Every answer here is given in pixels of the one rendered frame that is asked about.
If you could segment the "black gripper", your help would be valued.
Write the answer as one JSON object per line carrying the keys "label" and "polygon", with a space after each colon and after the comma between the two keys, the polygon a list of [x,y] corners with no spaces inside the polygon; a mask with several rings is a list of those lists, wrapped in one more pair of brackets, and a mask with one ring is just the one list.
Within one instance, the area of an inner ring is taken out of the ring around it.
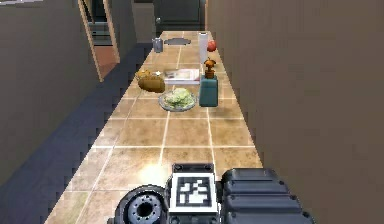
{"label": "black gripper", "polygon": [[168,207],[165,189],[142,185],[130,190],[119,201],[107,224],[166,224]]}

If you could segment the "grey round plate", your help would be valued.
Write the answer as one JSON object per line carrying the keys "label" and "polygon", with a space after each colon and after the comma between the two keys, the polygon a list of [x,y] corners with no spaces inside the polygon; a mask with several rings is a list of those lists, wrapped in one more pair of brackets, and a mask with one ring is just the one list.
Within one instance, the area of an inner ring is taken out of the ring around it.
{"label": "grey round plate", "polygon": [[165,95],[166,95],[167,93],[170,93],[170,92],[171,92],[171,91],[165,92],[164,94],[160,95],[159,98],[158,98],[158,103],[159,103],[159,105],[160,105],[164,110],[166,110],[166,111],[170,111],[170,112],[183,112],[183,111],[187,111],[187,110],[192,109],[192,108],[195,106],[196,102],[197,102],[197,98],[196,98],[196,96],[192,93],[192,96],[194,97],[194,100],[195,100],[195,102],[194,102],[193,104],[189,105],[188,107],[182,107],[182,108],[180,108],[180,107],[176,107],[176,108],[172,108],[172,107],[170,107],[168,104],[166,104],[166,103],[164,102],[164,97],[165,97]]}

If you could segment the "green broken lettuce head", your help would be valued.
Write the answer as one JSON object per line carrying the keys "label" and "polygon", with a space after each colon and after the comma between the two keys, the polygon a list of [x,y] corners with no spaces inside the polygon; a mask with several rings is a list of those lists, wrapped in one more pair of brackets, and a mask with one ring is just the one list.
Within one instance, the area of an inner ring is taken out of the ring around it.
{"label": "green broken lettuce head", "polygon": [[164,97],[164,102],[172,108],[188,107],[195,102],[192,93],[185,88],[175,88]]}

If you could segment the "brown bread loaf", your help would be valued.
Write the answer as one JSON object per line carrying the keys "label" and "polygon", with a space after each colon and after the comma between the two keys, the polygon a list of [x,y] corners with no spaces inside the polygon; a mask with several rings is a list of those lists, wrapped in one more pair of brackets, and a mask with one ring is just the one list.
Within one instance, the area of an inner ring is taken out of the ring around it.
{"label": "brown bread loaf", "polygon": [[149,70],[141,70],[135,73],[138,86],[145,91],[163,93],[165,91],[165,81],[156,73]]}

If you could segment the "teal soap bottle brown pump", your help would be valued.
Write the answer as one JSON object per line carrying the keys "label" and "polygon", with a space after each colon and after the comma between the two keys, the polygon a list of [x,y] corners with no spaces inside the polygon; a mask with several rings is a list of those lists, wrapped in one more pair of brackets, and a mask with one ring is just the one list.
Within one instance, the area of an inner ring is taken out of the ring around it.
{"label": "teal soap bottle brown pump", "polygon": [[199,105],[201,107],[218,106],[218,79],[215,75],[216,61],[208,58],[204,61],[206,70],[200,78]]}

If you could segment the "grey metal cup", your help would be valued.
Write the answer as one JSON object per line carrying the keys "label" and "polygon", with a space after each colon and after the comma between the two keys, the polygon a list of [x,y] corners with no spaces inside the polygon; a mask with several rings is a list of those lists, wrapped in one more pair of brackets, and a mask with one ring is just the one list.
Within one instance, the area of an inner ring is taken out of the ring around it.
{"label": "grey metal cup", "polygon": [[161,53],[163,51],[163,40],[159,37],[152,39],[153,50],[155,53]]}

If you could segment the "white paper towel roll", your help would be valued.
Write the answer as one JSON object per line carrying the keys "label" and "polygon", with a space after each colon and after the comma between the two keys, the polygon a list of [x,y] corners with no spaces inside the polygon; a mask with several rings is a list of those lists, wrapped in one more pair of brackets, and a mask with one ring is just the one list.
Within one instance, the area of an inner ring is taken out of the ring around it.
{"label": "white paper towel roll", "polygon": [[208,33],[207,32],[198,33],[198,44],[199,44],[199,60],[200,60],[200,63],[203,64],[208,58],[208,53],[207,53]]}

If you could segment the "tan open room door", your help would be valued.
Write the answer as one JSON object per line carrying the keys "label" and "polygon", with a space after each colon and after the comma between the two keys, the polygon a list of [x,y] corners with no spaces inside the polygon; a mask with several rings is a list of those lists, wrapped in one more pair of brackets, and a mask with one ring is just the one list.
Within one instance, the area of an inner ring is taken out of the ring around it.
{"label": "tan open room door", "polygon": [[77,0],[97,76],[103,82],[120,63],[110,0]]}

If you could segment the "dark grey room door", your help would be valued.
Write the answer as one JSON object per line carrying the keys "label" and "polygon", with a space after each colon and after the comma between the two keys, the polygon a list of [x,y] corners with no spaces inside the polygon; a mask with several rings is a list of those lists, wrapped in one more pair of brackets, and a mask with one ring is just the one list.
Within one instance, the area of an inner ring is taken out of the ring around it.
{"label": "dark grey room door", "polygon": [[153,0],[156,31],[202,31],[206,0]]}

